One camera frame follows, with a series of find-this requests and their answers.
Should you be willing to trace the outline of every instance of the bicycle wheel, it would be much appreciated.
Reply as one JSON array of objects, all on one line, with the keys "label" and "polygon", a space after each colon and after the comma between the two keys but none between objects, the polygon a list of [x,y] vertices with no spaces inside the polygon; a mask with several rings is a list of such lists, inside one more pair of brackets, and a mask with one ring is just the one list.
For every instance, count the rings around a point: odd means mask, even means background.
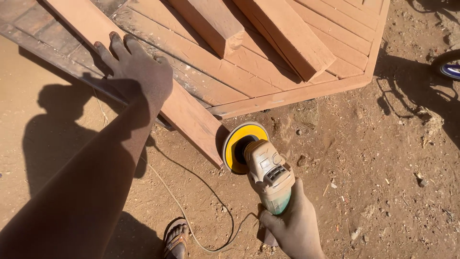
[{"label": "bicycle wheel", "polygon": [[444,78],[460,81],[460,49],[436,57],[431,64],[431,69]]}]

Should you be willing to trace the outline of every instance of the forearm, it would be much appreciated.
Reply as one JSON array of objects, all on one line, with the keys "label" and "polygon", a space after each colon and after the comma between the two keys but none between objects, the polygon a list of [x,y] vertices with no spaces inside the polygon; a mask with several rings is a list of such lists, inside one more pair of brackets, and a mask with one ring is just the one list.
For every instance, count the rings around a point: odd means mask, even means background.
[{"label": "forearm", "polygon": [[0,257],[101,257],[161,105],[132,103],[80,150],[2,230]]}]

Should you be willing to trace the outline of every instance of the wire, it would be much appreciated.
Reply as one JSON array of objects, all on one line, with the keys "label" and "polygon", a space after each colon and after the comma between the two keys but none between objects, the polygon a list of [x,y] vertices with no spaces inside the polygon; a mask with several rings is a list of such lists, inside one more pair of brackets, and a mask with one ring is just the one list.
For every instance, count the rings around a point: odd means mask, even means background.
[{"label": "wire", "polygon": [[238,233],[240,232],[241,230],[241,226],[243,225],[243,223],[246,221],[246,219],[253,215],[255,218],[257,218],[257,216],[254,214],[254,213],[249,213],[248,215],[246,215],[246,217],[243,219],[243,221],[241,221],[240,223],[240,226],[238,227],[238,230],[236,231],[235,233],[235,236],[230,240],[230,242],[227,242],[226,244],[224,244],[221,248],[218,248],[216,250],[209,250],[207,249],[206,247],[202,246],[200,244],[200,242],[197,240],[197,238],[195,237],[195,234],[193,233],[193,228],[191,227],[190,225],[190,222],[189,222],[189,219],[187,218],[187,215],[185,214],[185,211],[184,209],[182,208],[182,206],[180,205],[179,201],[176,199],[176,197],[173,195],[173,193],[171,192],[171,190],[169,189],[169,187],[166,185],[165,181],[163,181],[163,178],[156,172],[156,170],[147,162],[147,160],[143,157],[140,157],[145,163],[146,165],[148,165],[150,167],[150,169],[156,174],[156,176],[161,180],[161,182],[163,183],[163,185],[166,187],[166,190],[168,190],[169,194],[171,195],[171,197],[176,201],[177,205],[179,206],[179,209],[180,211],[182,211],[182,214],[185,218],[185,221],[187,222],[187,225],[189,226],[189,229],[190,229],[190,233],[192,233],[192,237],[193,239],[195,240],[195,242],[201,247],[201,249],[205,250],[206,252],[210,252],[210,253],[216,253],[216,252],[219,252],[219,251],[222,251],[223,249],[225,249],[226,247],[228,247],[229,245],[231,245],[233,243],[233,241],[235,240],[236,236],[238,235]]}]

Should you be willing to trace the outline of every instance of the flip-flop sandal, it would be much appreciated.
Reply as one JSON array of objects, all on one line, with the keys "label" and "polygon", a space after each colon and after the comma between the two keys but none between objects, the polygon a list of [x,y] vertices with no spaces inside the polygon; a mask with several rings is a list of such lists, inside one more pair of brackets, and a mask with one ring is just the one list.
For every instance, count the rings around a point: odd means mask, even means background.
[{"label": "flip-flop sandal", "polygon": [[[165,232],[165,236],[164,236],[164,241],[166,241],[166,238],[168,236],[168,234],[171,232],[172,229],[174,229],[175,227],[177,226],[180,226],[180,225],[187,225],[187,221],[184,219],[184,218],[179,218],[179,219],[176,219],[174,220],[170,227],[168,228],[168,230]],[[180,244],[180,243],[183,243],[184,246],[185,246],[185,250],[187,251],[187,235],[188,233],[184,234],[184,233],[180,233],[177,237],[174,237],[168,244],[166,244],[166,247],[165,247],[165,251],[164,251],[164,255],[163,255],[163,258],[166,258],[166,256],[168,255],[168,253],[176,247],[176,245]]]}]

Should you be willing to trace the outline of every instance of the foot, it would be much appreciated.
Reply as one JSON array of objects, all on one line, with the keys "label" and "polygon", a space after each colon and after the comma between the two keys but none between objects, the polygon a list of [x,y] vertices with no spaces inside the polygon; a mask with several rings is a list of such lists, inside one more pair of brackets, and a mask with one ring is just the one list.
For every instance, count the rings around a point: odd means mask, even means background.
[{"label": "foot", "polygon": [[[166,245],[168,245],[175,237],[179,234],[185,234],[185,237],[189,233],[189,227],[187,224],[180,224],[171,229],[166,237]],[[179,243],[166,255],[165,259],[184,259],[185,258],[185,245]]]}]

